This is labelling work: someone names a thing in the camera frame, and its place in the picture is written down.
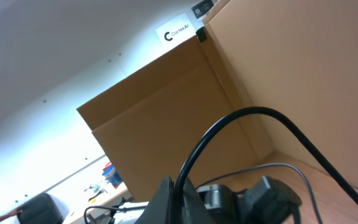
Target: cardboard wall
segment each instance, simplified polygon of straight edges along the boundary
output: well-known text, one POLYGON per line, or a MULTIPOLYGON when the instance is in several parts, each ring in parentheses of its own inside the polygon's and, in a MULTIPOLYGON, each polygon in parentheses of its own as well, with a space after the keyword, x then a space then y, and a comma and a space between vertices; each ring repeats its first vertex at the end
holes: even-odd
MULTIPOLYGON (((252 101, 287 115, 358 188, 358 1, 223 1, 204 21, 252 101)), ((275 147, 321 167, 278 121, 275 147)))
MULTIPOLYGON (((233 110, 197 37, 78 108, 140 201, 150 200, 164 176, 176 180, 202 135, 233 110)), ((238 120, 232 122, 200 155, 190 172, 191 181, 197 185, 243 169, 273 151, 272 145, 255 144, 238 120)))

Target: brown floor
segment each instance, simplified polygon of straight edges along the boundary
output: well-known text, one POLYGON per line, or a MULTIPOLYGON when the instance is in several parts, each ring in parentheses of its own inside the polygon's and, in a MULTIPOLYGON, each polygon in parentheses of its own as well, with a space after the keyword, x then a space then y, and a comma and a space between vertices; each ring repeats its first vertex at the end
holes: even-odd
MULTIPOLYGON (((268 156, 263 163, 267 162, 285 162, 294 165, 306 175, 316 197, 321 219, 325 224, 358 223, 358 206, 331 177, 281 152, 274 152, 268 156)), ((253 186, 262 175, 280 179, 289 185, 302 199, 303 204, 300 207, 302 223, 317 223, 305 184, 301 177, 290 168, 271 167, 228 177, 219 180, 218 183, 237 191, 253 186)), ((292 217, 285 223, 293 223, 292 217)))

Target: black sticker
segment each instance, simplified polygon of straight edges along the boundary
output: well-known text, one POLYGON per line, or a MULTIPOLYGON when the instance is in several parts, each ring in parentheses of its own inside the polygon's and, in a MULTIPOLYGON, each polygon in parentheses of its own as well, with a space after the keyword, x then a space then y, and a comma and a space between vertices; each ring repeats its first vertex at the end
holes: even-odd
POLYGON ((201 16, 205 15, 212 7, 214 6, 214 3, 212 0, 204 0, 197 5, 193 6, 191 10, 193 10, 194 15, 196 18, 200 18, 201 16))

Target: white sign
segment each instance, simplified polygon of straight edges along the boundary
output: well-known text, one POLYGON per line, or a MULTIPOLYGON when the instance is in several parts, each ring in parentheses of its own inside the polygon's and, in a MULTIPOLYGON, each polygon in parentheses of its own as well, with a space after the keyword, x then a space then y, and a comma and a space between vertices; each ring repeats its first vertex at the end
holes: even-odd
POLYGON ((155 30, 162 44, 172 49, 183 41, 193 37, 196 32, 186 13, 173 18, 171 21, 155 30))

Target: cortexai logo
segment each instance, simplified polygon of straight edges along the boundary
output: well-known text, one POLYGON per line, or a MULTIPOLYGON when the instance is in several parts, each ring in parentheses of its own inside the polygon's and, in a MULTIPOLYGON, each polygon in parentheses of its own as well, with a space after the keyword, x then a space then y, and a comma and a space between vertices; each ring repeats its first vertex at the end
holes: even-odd
POLYGON ((173 40, 173 36, 174 35, 178 35, 178 34, 180 34, 180 32, 182 32, 182 31, 184 31, 186 28, 189 28, 189 25, 188 24, 186 24, 184 27, 182 27, 182 28, 180 28, 180 29, 178 29, 178 30, 176 30, 176 31, 174 31, 174 32, 166 32, 165 34, 164 34, 164 39, 166 40, 166 41, 171 41, 171 40, 173 40))

